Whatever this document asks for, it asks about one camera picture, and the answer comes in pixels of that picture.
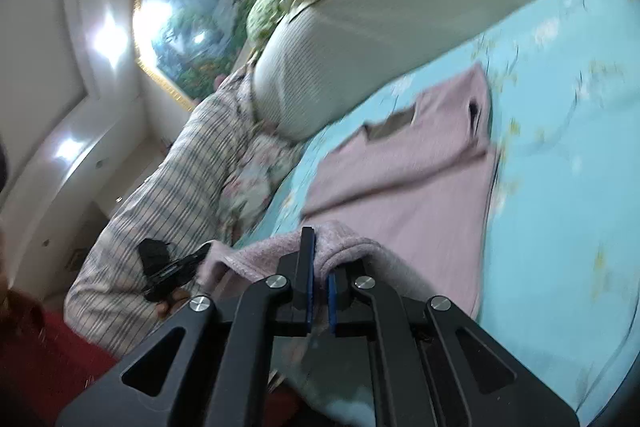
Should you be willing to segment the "operator's left hand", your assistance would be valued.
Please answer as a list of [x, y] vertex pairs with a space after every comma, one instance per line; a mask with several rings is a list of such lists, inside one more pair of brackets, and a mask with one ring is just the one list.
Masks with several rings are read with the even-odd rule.
[[155, 303], [155, 313], [160, 321], [164, 321], [182, 308], [192, 297], [190, 291], [183, 288], [175, 289], [167, 300]]

